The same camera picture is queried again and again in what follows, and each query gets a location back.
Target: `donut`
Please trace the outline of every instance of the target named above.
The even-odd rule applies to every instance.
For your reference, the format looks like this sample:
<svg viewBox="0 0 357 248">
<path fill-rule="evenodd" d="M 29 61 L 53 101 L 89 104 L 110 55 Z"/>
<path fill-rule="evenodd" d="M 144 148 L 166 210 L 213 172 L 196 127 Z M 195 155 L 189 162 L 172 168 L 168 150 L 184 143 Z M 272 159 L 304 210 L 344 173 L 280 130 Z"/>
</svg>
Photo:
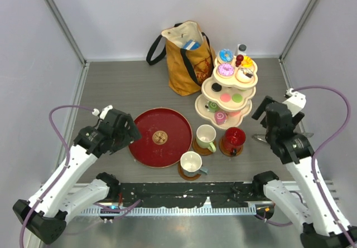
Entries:
<svg viewBox="0 0 357 248">
<path fill-rule="evenodd" d="M 218 66 L 217 73 L 223 78 L 230 78 L 234 75 L 234 67 L 231 64 L 223 63 Z"/>
<path fill-rule="evenodd" d="M 248 56 L 244 56 L 241 66 L 244 68 L 250 68 L 253 66 L 253 60 Z"/>
<path fill-rule="evenodd" d="M 227 119 L 227 115 L 223 111 L 217 111 L 214 114 L 214 119 L 216 120 L 217 125 L 224 124 Z"/>
<path fill-rule="evenodd" d="M 223 63 L 231 63 L 233 60 L 233 52 L 230 51 L 229 49 L 222 49 L 218 53 L 218 62 L 220 64 Z"/>
<path fill-rule="evenodd" d="M 253 72 L 248 68 L 240 68 L 235 75 L 238 81 L 245 84 L 251 82 L 253 80 L 253 76 Z"/>
</svg>

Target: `black bag handle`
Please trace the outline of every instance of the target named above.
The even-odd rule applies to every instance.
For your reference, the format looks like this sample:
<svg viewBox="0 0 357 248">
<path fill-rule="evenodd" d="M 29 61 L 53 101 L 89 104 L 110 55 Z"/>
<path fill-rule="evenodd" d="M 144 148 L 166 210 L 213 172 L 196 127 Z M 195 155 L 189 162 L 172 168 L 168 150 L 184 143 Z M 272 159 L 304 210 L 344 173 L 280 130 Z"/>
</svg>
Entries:
<svg viewBox="0 0 357 248">
<path fill-rule="evenodd" d="M 214 68 L 214 61 L 213 61 L 212 53 L 211 53 L 210 40 L 208 39 L 207 35 L 204 32 L 202 32 L 202 35 L 205 36 L 207 39 L 209 53 L 210 53 L 210 57 L 211 57 L 211 73 L 212 73 L 213 68 Z M 187 51 L 186 49 L 181 48 L 180 53 L 182 56 L 182 60 L 184 61 L 185 67 L 187 69 L 187 72 L 189 73 L 191 79 L 193 80 L 193 82 L 195 82 L 196 85 L 202 86 L 202 84 L 200 84 L 197 80 L 196 73 L 195 73 L 194 68 L 192 67 L 191 61 L 186 56 L 186 51 Z"/>
<path fill-rule="evenodd" d="M 182 23 L 177 23 L 174 25 L 174 27 L 178 27 L 181 24 Z M 154 41 L 154 43 L 151 45 L 149 52 L 147 52 L 146 62 L 149 63 L 150 66 L 158 63 L 166 56 L 166 47 L 164 46 L 161 53 L 155 59 L 152 60 L 152 56 L 154 55 L 154 52 L 155 52 L 158 44 L 160 43 L 161 38 L 162 38 L 162 35 L 159 35 L 156 38 L 156 40 Z"/>
</svg>

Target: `gray floor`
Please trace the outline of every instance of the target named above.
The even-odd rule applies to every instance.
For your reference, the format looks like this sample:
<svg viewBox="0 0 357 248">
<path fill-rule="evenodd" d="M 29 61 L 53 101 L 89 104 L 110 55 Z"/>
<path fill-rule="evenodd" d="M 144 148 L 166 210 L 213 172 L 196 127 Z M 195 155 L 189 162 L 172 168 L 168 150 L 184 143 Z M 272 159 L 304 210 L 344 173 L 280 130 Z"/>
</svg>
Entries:
<svg viewBox="0 0 357 248">
<path fill-rule="evenodd" d="M 277 59 L 255 61 L 258 65 L 259 81 L 257 93 L 253 98 L 252 113 L 266 95 L 283 101 L 286 90 Z M 149 66 L 145 61 L 97 62 L 90 64 L 81 105 L 101 109 L 112 104 L 134 118 L 152 108 L 175 109 L 186 117 L 195 134 L 201 124 L 210 124 L 196 114 L 194 103 L 199 95 L 200 93 L 179 96 L 168 87 L 166 61 L 154 66 Z M 73 136 L 80 128 L 95 122 L 92 115 L 79 111 Z M 247 135 L 243 153 L 230 159 L 218 150 L 211 156 L 203 157 L 203 164 L 209 168 L 210 173 L 197 181 L 251 181 L 255 174 L 268 170 L 274 171 L 282 180 L 292 180 L 269 147 L 250 138 L 253 133 L 264 133 L 259 122 L 248 116 L 240 128 Z M 218 138 L 223 133 L 223 130 L 217 129 Z M 114 174 L 122 182 L 184 182 L 178 175 L 176 166 L 160 169 L 143 166 L 134 161 L 128 148 L 113 155 L 103 155 L 84 173 L 79 182 L 89 183 L 100 172 Z"/>
</svg>

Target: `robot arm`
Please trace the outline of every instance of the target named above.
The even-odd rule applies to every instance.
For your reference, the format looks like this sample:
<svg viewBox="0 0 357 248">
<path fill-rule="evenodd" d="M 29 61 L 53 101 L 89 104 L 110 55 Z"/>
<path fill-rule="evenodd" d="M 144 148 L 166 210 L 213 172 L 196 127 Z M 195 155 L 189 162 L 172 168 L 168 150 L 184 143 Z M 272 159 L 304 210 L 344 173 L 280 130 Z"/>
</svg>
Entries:
<svg viewBox="0 0 357 248">
<path fill-rule="evenodd" d="M 70 189 L 81 175 L 104 153 L 114 152 L 141 138 L 129 114 L 108 106 L 94 112 L 100 120 L 97 127 L 80 130 L 70 148 L 70 160 L 66 159 L 47 182 L 28 201 L 18 200 L 13 210 L 23 223 L 30 209 L 51 183 L 59 176 L 64 167 L 66 171 L 37 205 L 26 227 L 44 243 L 54 242 L 64 231 L 73 217 L 94 202 L 114 199 L 120 193 L 120 183 L 110 174 L 102 173 L 91 184 L 68 196 Z"/>
<path fill-rule="evenodd" d="M 357 240 L 357 228 L 351 227 L 339 210 L 317 162 L 316 170 L 319 178 L 314 179 L 311 170 L 313 149 L 306 137 L 294 132 L 296 125 L 304 117 L 301 110 L 306 103 L 305 96 L 293 92 L 292 89 L 287 91 L 286 96 L 288 99 L 283 103 L 266 97 L 252 118 L 258 120 L 262 113 L 266 112 L 266 117 L 261 122 L 267 129 L 266 141 L 299 185 L 308 208 L 291 195 L 271 171 L 256 175 L 253 183 L 257 192 L 264 193 L 275 202 L 298 228 L 304 247 L 347 247 L 348 242 L 328 210 L 316 182 L 322 185 L 327 200 L 338 215 L 339 222 L 355 240 Z"/>
</svg>

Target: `wooden coaster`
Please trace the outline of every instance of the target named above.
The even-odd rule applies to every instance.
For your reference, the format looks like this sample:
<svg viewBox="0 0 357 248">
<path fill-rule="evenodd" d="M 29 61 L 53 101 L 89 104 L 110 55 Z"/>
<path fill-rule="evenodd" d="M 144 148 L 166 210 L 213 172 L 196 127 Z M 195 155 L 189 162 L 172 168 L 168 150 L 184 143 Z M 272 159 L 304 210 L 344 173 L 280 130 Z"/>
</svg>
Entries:
<svg viewBox="0 0 357 248">
<path fill-rule="evenodd" d="M 180 163 L 177 164 L 177 170 L 178 170 L 178 173 L 180 174 L 180 177 L 182 177 L 184 180 L 187 180 L 187 181 L 194 181 L 196 179 L 199 179 L 201 176 L 201 174 L 197 174 L 194 177 L 185 176 Z"/>
<path fill-rule="evenodd" d="M 231 155 L 229 152 L 227 152 L 227 151 L 223 148 L 223 137 L 222 137 L 222 138 L 219 140 L 219 149 L 221 150 L 221 152 L 222 152 L 224 155 L 226 155 L 226 156 L 228 156 L 228 157 L 237 157 L 238 155 L 240 155 L 240 154 L 242 153 L 242 151 L 243 151 L 243 146 L 240 148 L 239 151 L 237 151 L 236 156 L 233 156 L 233 155 Z"/>
<path fill-rule="evenodd" d="M 217 142 L 216 142 L 216 140 L 214 140 L 213 144 L 217 147 Z M 194 141 L 192 142 L 192 148 L 194 149 L 195 152 L 197 152 L 197 153 L 198 153 L 199 155 L 201 155 L 201 156 L 208 156 L 208 155 L 213 154 L 213 152 L 210 151 L 209 149 L 201 148 L 201 147 L 198 145 L 196 138 L 195 138 Z"/>
</svg>

